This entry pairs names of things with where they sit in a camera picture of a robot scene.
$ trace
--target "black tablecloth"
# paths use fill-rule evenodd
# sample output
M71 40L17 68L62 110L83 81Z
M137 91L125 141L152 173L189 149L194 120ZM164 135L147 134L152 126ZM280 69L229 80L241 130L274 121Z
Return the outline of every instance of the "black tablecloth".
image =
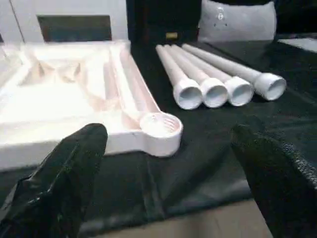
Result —
M279 43L271 44L276 53L268 54L267 43L261 44L262 47L255 47L232 43L235 50L244 49L240 53L233 50L233 58L254 68L281 72L288 82L284 95L276 102L265 102L255 95L251 103L240 108L227 104L214 110L200 106L194 111L184 111L176 105L155 46L132 46L132 55L159 107L184 124L181 146L174 156L165 159L142 152L104 157L80 237L251 198L244 172L230 146L230 129L236 124L265 126L294 143L306 157L316 154L316 91L309 86L316 75L313 63L317 57L305 57L307 52L302 50L295 57L291 52L298 49ZM228 56L226 47L217 45L220 52L207 45L198 46ZM247 49L252 49L252 54L245 54ZM9 188L31 171L32 168L2 173L0 202Z

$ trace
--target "white plastic pipe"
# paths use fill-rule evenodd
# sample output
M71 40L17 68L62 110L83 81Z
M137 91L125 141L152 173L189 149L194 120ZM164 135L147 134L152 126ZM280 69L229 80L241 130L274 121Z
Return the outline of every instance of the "white plastic pipe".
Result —
M210 78L205 72L194 66L171 46L165 45L164 48L172 56L178 66L200 85L203 102L207 107L218 108L227 101L227 89L221 81L216 78Z
M176 45L173 45L172 48L186 57L196 67L203 70L209 77L217 78L223 82L228 91L228 101L231 105L239 107L251 101L253 97L253 87L249 82L237 76L231 77Z
M219 69L248 80L253 84L256 93L268 101L278 99L286 89L286 80L278 75L259 72L187 44L184 44L182 47Z
M203 101L198 83L186 76L163 46L157 45L156 50L173 85L173 95L178 106L185 110L197 108Z

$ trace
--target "white plastic mold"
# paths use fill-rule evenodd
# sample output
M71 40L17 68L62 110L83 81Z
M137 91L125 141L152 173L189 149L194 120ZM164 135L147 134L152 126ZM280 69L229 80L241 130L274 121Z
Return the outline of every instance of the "white plastic mold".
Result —
M108 131L105 154L177 151L182 122L160 111L129 42L25 45L18 53L22 66L0 79L0 170L38 164L95 122Z

